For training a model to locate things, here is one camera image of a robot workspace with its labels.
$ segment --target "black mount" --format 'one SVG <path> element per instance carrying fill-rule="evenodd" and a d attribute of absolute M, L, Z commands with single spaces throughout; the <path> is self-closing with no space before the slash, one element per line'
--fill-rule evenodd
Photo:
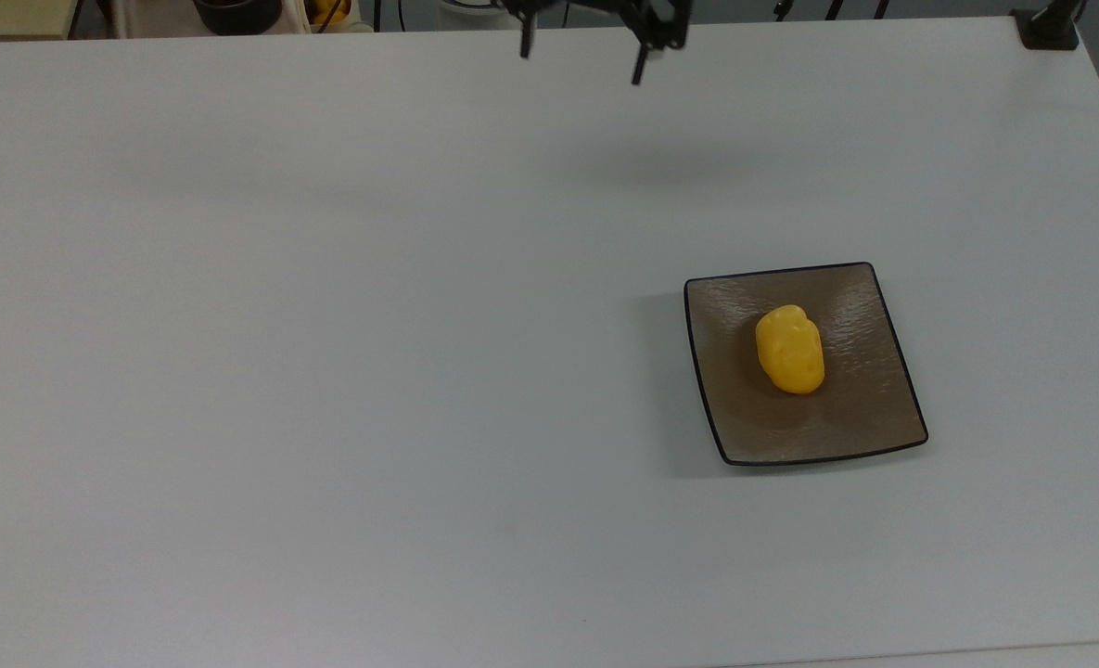
<path fill-rule="evenodd" d="M 509 14 L 520 21 L 520 56 L 528 58 L 532 52 L 532 34 L 536 30 L 537 13 L 553 8 L 560 0 L 492 0 L 499 8 L 508 10 Z M 634 86 L 644 73 L 644 63 L 653 51 L 681 49 L 686 45 L 686 34 L 689 33 L 689 15 L 692 13 L 692 0 L 668 0 L 673 15 L 665 19 L 652 8 L 651 0 L 569 0 L 570 4 L 597 9 L 610 14 L 620 14 L 624 25 L 629 26 L 639 40 L 639 54 L 635 56 Z"/>
<path fill-rule="evenodd" d="M 1011 9 L 1023 46 L 1035 51 L 1076 51 L 1073 11 L 1079 0 L 1053 0 L 1045 9 Z"/>

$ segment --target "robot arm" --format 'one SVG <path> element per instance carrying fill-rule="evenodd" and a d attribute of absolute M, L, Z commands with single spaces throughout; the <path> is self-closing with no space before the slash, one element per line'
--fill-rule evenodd
<path fill-rule="evenodd" d="M 536 26 L 537 12 L 552 8 L 558 0 L 495 0 L 497 4 L 508 10 L 508 13 L 520 21 L 520 56 L 529 57 L 532 51 L 532 34 Z M 652 52 L 680 49 L 686 45 L 686 34 L 689 33 L 689 14 L 692 12 L 692 0 L 668 0 L 673 5 L 673 15 L 665 19 L 652 8 L 651 0 L 569 0 L 573 4 L 584 8 L 599 9 L 601 12 L 620 14 L 624 24 L 633 31 L 639 40 L 639 54 L 635 57 L 633 85 L 644 75 L 644 63 Z"/>

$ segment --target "plate rim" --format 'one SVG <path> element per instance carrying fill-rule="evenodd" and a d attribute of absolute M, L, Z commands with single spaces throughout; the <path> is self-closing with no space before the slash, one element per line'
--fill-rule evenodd
<path fill-rule="evenodd" d="M 753 460 L 741 460 L 731 459 L 726 456 L 726 449 L 722 447 L 722 437 L 718 435 L 718 424 L 714 423 L 713 411 L 710 411 L 710 399 L 706 397 L 706 383 L 702 381 L 701 377 L 701 364 L 698 363 L 698 344 L 693 342 L 693 323 L 692 323 L 692 312 L 689 308 L 689 287 L 692 283 L 707 282 L 707 280 L 728 280 L 731 278 L 745 278 L 747 276 L 766 276 L 769 274 L 792 274 L 792 271 L 815 271 L 825 269 L 841 269 L 847 266 L 864 266 L 867 270 L 870 270 L 870 281 L 875 285 L 875 291 L 879 294 L 879 305 L 882 308 L 882 316 L 888 322 L 888 331 L 891 333 L 892 343 L 896 345 L 896 354 L 900 357 L 900 368 L 904 372 L 904 381 L 908 383 L 908 390 L 911 392 L 912 405 L 917 407 L 917 417 L 919 423 L 921 423 L 921 431 L 924 432 L 923 438 L 919 441 L 912 441 L 910 444 L 896 445 L 892 448 L 882 448 L 876 450 L 867 450 L 863 453 L 845 454 L 844 456 L 820 456 L 812 457 L 811 459 L 795 459 L 789 461 L 753 461 Z M 784 269 L 768 269 L 764 271 L 741 271 L 740 274 L 724 274 L 721 276 L 703 276 L 701 278 L 690 278 L 686 280 L 684 293 L 686 302 L 686 331 L 689 334 L 689 356 L 692 357 L 693 372 L 698 377 L 698 392 L 701 393 L 702 408 L 706 410 L 706 421 L 710 423 L 710 434 L 714 436 L 714 445 L 718 445 L 718 454 L 722 457 L 722 460 L 731 466 L 792 466 L 798 464 L 823 464 L 826 461 L 845 461 L 848 459 L 862 459 L 864 456 L 880 456 L 880 454 L 888 454 L 898 450 L 906 450 L 908 448 L 914 448 L 917 445 L 922 445 L 928 443 L 930 438 L 930 433 L 928 433 L 928 424 L 924 422 L 924 412 L 921 410 L 921 404 L 919 404 L 919 397 L 917 394 L 917 386 L 912 382 L 911 374 L 908 371 L 908 360 L 904 359 L 904 348 L 900 346 L 900 335 L 896 334 L 896 325 L 891 321 L 891 312 L 888 310 L 887 297 L 882 296 L 882 287 L 879 285 L 878 271 L 875 271 L 875 266 L 866 260 L 863 261 L 850 261 L 850 263 L 834 263 L 834 264 L 820 264 L 820 266 L 792 266 L 784 267 Z"/>

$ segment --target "gray wall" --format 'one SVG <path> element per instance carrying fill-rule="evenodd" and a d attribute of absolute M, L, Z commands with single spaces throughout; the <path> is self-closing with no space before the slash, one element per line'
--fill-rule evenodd
<path fill-rule="evenodd" d="M 409 30 L 434 30 L 433 0 L 401 0 L 404 3 L 406 26 Z M 359 0 L 365 18 L 370 21 L 371 0 Z M 1007 15 L 1011 8 L 1042 8 L 1046 0 L 891 0 L 888 19 L 918 16 L 993 16 Z M 774 21 L 775 0 L 693 0 L 693 22 Z M 839 19 L 872 18 L 876 0 L 846 0 Z M 829 0 L 796 0 L 787 21 L 820 21 Z M 384 0 L 384 31 L 400 30 L 397 24 L 397 0 Z M 541 16 L 540 26 L 559 26 L 562 9 L 554 8 Z M 621 25 L 618 19 L 578 11 L 569 15 L 569 26 Z M 1080 33 L 1099 73 L 1099 0 L 1089 0 L 1080 21 Z"/>

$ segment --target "black cable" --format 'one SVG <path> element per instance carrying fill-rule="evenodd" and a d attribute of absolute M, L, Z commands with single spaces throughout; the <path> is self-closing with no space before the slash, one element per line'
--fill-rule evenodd
<path fill-rule="evenodd" d="M 342 4 L 342 0 L 335 0 L 330 5 L 330 12 L 328 12 L 328 18 L 323 20 L 323 26 L 319 29 L 319 34 L 325 33 L 325 26 L 330 25 L 330 19 L 334 18 L 334 13 L 338 10 L 338 4 Z"/>
<path fill-rule="evenodd" d="M 775 9 L 773 9 L 775 22 L 784 21 L 784 16 L 792 11 L 792 3 L 793 0 L 779 0 L 778 3 L 775 3 Z"/>

